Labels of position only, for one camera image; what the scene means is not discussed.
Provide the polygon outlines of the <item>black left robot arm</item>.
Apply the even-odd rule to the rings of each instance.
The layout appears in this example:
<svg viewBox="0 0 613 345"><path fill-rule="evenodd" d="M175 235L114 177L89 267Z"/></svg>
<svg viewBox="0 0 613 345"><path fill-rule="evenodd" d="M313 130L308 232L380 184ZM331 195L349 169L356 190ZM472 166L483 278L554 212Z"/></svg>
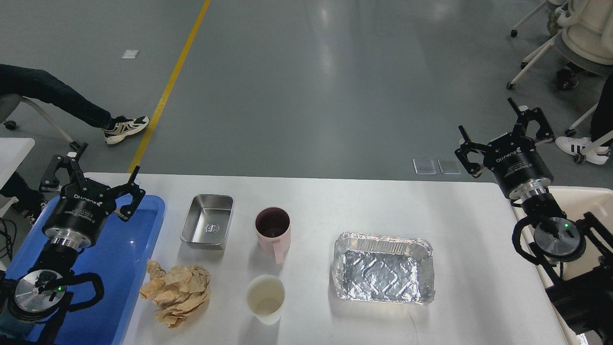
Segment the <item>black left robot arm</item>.
<svg viewBox="0 0 613 345"><path fill-rule="evenodd" d="M52 345L67 313L87 309L103 299L100 275L76 274L73 266L94 246L111 214L129 221L145 196L136 183L136 166L127 183L108 186L85 177L79 160L88 144L55 155L39 184L40 192L59 192L42 227L48 241L28 272L18 279L1 273L1 306L18 322L44 324L38 345Z"/></svg>

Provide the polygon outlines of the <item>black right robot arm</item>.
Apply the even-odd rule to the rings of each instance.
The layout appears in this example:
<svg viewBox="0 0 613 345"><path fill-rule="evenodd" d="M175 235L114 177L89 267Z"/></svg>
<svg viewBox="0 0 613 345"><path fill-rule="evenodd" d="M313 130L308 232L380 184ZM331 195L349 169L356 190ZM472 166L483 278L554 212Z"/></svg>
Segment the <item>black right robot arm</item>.
<svg viewBox="0 0 613 345"><path fill-rule="evenodd" d="M543 267L552 282L545 292L565 324L576 334L594 331L602 343L610 345L612 234L591 212L569 220L549 192L554 178L536 151L537 144L553 139L545 114L540 108L520 109L512 98L508 102L517 114L512 131L481 144L459 126L463 142L455 155L474 178L490 171L503 195L524 211L524 218L513 228L512 245L522 258ZM553 262L580 259L589 241L600 252L598 266L565 280Z"/></svg>

